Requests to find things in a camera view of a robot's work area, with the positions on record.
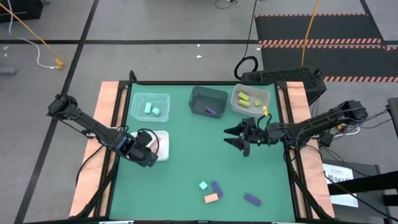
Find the purple block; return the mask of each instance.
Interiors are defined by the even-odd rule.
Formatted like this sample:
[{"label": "purple block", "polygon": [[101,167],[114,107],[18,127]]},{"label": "purple block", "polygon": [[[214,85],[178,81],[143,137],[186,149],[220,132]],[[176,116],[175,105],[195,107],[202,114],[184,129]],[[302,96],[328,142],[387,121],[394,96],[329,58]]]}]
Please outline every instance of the purple block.
[{"label": "purple block", "polygon": [[213,181],[211,183],[211,186],[213,187],[214,191],[217,193],[218,198],[222,198],[223,197],[223,191],[221,190],[221,188],[219,187],[217,182]]},{"label": "purple block", "polygon": [[256,205],[257,207],[260,207],[261,205],[261,200],[251,194],[245,194],[244,199],[246,199],[248,202],[252,203],[253,205]]},{"label": "purple block", "polygon": [[213,115],[217,115],[217,113],[215,112],[215,111],[213,111],[210,107],[208,107],[208,106],[206,106],[205,107],[205,111],[206,112],[209,112],[209,113],[211,113],[211,114],[213,114]]}]

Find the yellow cable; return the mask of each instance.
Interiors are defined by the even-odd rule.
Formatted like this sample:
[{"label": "yellow cable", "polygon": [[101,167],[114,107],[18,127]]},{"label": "yellow cable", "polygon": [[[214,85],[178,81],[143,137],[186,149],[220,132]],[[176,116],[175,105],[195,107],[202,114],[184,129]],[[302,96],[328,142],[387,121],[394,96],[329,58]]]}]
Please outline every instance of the yellow cable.
[{"label": "yellow cable", "polygon": [[318,6],[319,6],[319,0],[317,0],[317,4],[315,5],[315,9],[313,9],[311,20],[310,20],[310,23],[308,25],[307,33],[305,34],[303,52],[301,54],[301,66],[304,65],[305,46],[307,45],[308,35],[310,33],[310,29],[311,29],[311,26],[312,26],[313,18],[315,17],[315,14],[317,13]]},{"label": "yellow cable", "polygon": [[61,57],[55,50],[53,50],[50,46],[48,46],[44,40],[42,40],[32,29],[30,29],[19,17],[17,17],[14,13],[12,13],[6,6],[0,3],[0,6],[7,11],[9,14],[14,16],[24,27],[29,30],[36,38],[38,38],[51,52],[53,52],[56,56]]}]

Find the floor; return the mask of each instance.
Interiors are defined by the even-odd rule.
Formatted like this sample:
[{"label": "floor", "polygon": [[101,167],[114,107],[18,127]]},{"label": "floor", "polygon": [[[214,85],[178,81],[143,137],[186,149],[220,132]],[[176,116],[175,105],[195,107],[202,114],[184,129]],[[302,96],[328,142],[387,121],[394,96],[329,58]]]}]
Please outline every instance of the floor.
[{"label": "floor", "polygon": [[[42,17],[28,21],[43,39],[79,40],[94,0],[51,0]],[[265,0],[257,4],[257,14],[311,13],[316,0]],[[398,40],[395,0],[367,0],[384,39]],[[244,40],[248,36],[254,1],[238,1],[228,9],[217,9],[213,0],[99,0],[88,40],[182,40],[188,44],[85,45],[80,55],[69,95],[83,111],[93,114],[101,82],[125,80],[133,69],[139,80],[234,80],[233,69],[243,56],[245,45],[202,44],[201,40]],[[364,12],[359,0],[322,0],[319,13]],[[11,39],[8,24],[0,24],[0,40]],[[19,24],[14,35],[33,39]],[[253,29],[251,39],[256,39]],[[60,93],[77,45],[53,45],[65,61],[63,70],[49,70],[35,63],[34,46],[0,44],[0,65],[16,66],[17,75],[0,77],[0,217],[13,223],[30,181],[50,124],[46,108]],[[40,61],[52,65],[54,56],[44,48]],[[257,44],[249,45],[248,55],[260,57]],[[241,71],[251,69],[244,65]],[[398,95],[396,83],[327,83],[319,112],[343,100],[359,100],[375,114],[384,109],[387,98]],[[372,126],[387,119],[374,119]],[[397,138],[391,123],[333,143],[331,149],[344,160],[379,164],[381,172],[398,170],[395,163]],[[35,186],[25,222],[67,218],[81,164],[86,139],[58,124]],[[398,216],[398,210],[392,209]]]}]

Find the dark plastic bin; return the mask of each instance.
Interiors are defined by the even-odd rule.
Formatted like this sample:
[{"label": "dark plastic bin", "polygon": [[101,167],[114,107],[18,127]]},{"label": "dark plastic bin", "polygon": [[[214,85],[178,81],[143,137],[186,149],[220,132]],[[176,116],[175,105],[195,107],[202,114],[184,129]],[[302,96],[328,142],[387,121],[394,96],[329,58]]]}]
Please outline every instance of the dark plastic bin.
[{"label": "dark plastic bin", "polygon": [[220,118],[225,111],[227,100],[228,93],[225,91],[195,86],[192,89],[189,107],[192,113]]}]

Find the white cable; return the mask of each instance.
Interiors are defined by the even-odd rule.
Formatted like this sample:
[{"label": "white cable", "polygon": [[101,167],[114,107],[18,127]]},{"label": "white cable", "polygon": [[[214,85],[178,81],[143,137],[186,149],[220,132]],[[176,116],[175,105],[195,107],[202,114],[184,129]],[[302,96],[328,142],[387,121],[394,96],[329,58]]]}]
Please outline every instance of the white cable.
[{"label": "white cable", "polygon": [[356,127],[356,132],[353,132],[353,133],[344,133],[344,134],[337,134],[337,135],[335,135],[333,138],[338,138],[338,137],[341,137],[341,136],[349,136],[349,135],[358,134],[360,129],[361,129],[361,128],[358,126],[358,127]]},{"label": "white cable", "polygon": [[[7,0],[7,1],[8,1],[8,8],[10,9],[10,11],[11,11],[12,13],[14,13],[14,12],[12,11],[12,7],[11,7],[11,2],[10,2],[10,0]],[[12,28],[13,19],[14,19],[14,17],[11,15],[10,26],[8,27],[8,33],[9,33],[13,38],[26,41],[26,42],[28,42],[28,43],[30,43],[30,44],[33,44],[33,45],[37,48],[37,64],[38,64],[39,66],[41,66],[41,67],[43,67],[43,68],[55,69],[55,66],[45,66],[45,65],[42,65],[42,64],[39,62],[39,58],[40,58],[40,48],[39,48],[39,46],[38,46],[37,44],[32,43],[31,41],[26,40],[26,39],[23,39],[23,38],[21,38],[21,37],[16,37],[16,36],[14,36],[14,35],[11,33],[11,28]]]}]

